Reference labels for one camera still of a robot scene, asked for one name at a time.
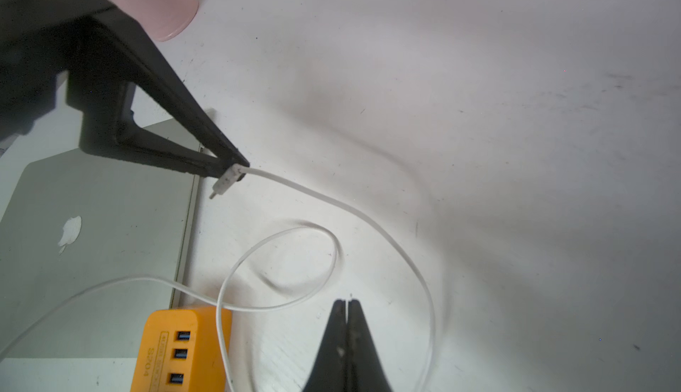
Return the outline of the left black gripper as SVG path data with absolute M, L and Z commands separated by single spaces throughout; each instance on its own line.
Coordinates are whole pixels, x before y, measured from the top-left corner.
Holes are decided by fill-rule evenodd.
M 97 57 L 98 79 L 85 69 Z M 28 134 L 54 110 L 58 77 L 69 72 L 68 103 L 83 112 L 80 149 L 93 156 L 204 178 L 250 165 L 194 99 L 136 20 L 106 0 L 1 0 L 1 137 Z M 209 155 L 138 126 L 142 89 Z

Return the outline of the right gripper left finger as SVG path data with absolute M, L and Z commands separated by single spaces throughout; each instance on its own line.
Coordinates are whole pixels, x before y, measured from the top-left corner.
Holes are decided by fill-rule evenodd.
M 304 392 L 346 390 L 347 330 L 347 302 L 336 300 Z

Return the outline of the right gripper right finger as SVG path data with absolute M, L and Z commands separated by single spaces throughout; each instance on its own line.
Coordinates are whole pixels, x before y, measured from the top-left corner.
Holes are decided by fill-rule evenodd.
M 348 303 L 346 390 L 391 392 L 360 301 Z

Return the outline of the orange power strip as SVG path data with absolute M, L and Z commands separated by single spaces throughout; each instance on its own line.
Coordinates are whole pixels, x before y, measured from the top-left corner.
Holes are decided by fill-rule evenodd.
M 132 391 L 224 391 L 216 308 L 158 310 L 145 323 Z

